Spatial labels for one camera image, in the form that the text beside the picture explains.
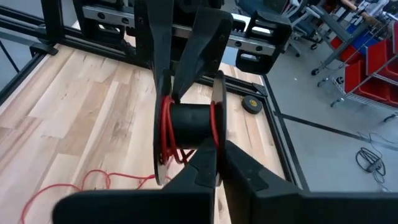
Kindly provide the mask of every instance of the wire spool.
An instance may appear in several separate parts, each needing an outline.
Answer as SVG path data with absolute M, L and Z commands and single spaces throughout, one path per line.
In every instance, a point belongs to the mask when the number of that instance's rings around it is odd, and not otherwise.
M 186 164 L 194 150 L 207 138 L 217 149 L 226 139 L 226 85 L 221 71 L 215 75 L 210 105 L 175 103 L 170 96 L 170 73 L 158 82 L 154 120 L 154 168 L 159 185 L 165 184 L 167 166 L 173 157 Z

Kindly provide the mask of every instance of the wheel caster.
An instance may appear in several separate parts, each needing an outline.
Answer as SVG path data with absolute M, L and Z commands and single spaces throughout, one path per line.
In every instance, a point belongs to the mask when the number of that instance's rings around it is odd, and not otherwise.
M 314 70 L 311 71 L 311 75 L 318 75 L 319 74 L 319 69 L 316 68 Z
M 340 103 L 341 100 L 336 100 L 330 104 L 330 107 L 336 106 L 336 104 Z
M 390 121 L 392 121 L 393 119 L 396 119 L 396 118 L 397 118 L 397 115 L 396 115 L 396 114 L 393 114 L 393 115 L 391 115 L 390 117 L 385 118 L 383 121 L 384 121 L 385 123 L 387 123 L 387 122 L 390 122 Z
M 344 78 L 343 77 L 337 77 L 336 82 L 339 83 L 340 85 L 344 83 Z
M 325 84 L 326 80 L 321 80 L 318 82 L 317 87 L 321 87 L 323 86 L 323 84 Z

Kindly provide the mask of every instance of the black cable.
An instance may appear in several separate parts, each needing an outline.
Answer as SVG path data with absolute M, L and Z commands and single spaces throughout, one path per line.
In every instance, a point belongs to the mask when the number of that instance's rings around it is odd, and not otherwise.
M 382 161 L 382 154 L 381 156 L 376 155 L 374 152 L 370 151 L 369 149 L 366 149 L 365 147 L 361 147 L 361 150 L 359 150 L 356 153 L 356 163 L 359 165 L 359 167 L 367 172 L 373 175 L 374 180 L 378 184 L 383 184 L 385 182 L 384 176 L 386 175 L 386 167 L 384 165 L 384 162 Z

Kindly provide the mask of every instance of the metal rail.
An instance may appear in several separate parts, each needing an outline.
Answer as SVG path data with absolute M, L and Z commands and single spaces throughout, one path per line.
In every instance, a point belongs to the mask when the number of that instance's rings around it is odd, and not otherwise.
M 112 25 L 135 27 L 135 18 L 131 9 L 131 7 L 124 7 L 122 8 L 122 11 L 117 11 L 103 7 L 83 6 L 83 13 L 87 19 L 93 19 Z M 187 39 L 191 35 L 191 31 L 191 27 L 173 24 L 173 34 L 176 37 Z M 231 32 L 231 35 L 229 36 L 227 46 L 262 55 L 272 55 L 275 51 L 275 46 L 271 44 L 234 35 L 233 32 Z

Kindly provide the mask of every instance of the red bin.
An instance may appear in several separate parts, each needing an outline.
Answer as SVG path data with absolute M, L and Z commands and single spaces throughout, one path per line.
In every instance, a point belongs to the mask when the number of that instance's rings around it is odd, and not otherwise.
M 343 42 L 338 38 L 335 37 L 330 44 L 333 46 L 334 49 L 337 49 Z M 340 54 L 340 59 L 345 62 L 347 61 L 353 54 L 355 54 L 354 56 L 352 56 L 346 63 L 348 65 L 352 65 L 356 62 L 358 62 L 359 60 L 362 60 L 363 57 L 361 55 L 361 53 L 356 52 L 356 49 L 350 45 L 348 46 L 341 54 Z
M 358 86 L 365 78 L 367 78 L 367 76 L 365 62 L 363 60 L 347 66 L 345 68 L 344 82 L 346 93 Z M 389 97 L 389 84 L 380 79 L 371 78 L 355 90 L 354 93 L 380 103 L 387 103 Z
M 375 45 L 369 47 L 368 50 L 368 74 L 376 72 L 380 67 L 393 58 L 392 41 L 385 39 Z M 386 78 L 398 81 L 398 58 L 390 62 L 377 74 Z

